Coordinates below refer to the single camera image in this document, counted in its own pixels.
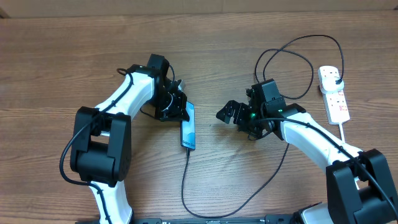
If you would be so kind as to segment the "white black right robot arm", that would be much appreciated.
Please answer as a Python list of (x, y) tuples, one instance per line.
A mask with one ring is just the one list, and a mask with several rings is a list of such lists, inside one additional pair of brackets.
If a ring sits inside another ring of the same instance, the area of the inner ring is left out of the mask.
[(304, 108), (287, 105), (273, 79), (246, 91), (249, 102), (230, 100), (216, 114), (255, 139), (274, 133), (300, 149), (326, 175), (327, 202), (292, 215), (291, 223), (389, 223), (397, 220), (397, 191), (386, 157), (362, 151), (321, 127)]

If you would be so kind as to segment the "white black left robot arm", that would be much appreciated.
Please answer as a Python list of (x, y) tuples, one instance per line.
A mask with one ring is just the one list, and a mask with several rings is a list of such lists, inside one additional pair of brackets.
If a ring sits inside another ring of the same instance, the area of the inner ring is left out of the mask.
[(125, 77), (121, 86), (94, 108), (82, 106), (76, 113), (59, 170), (67, 182), (91, 189), (100, 213), (97, 223), (134, 221), (124, 179), (131, 165), (131, 123), (146, 103), (155, 108), (153, 119), (179, 122), (182, 147), (195, 149), (194, 105), (183, 92), (183, 81), (167, 78), (172, 70), (169, 61), (156, 54), (145, 66), (119, 68)]

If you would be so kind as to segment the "Galaxy S24 smartphone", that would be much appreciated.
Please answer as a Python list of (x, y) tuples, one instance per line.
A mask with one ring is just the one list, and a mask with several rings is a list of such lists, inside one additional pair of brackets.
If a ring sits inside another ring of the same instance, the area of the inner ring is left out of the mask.
[(189, 120), (181, 122), (181, 146), (190, 150), (195, 150), (195, 107), (194, 104), (189, 101), (186, 104), (186, 112), (188, 113)]

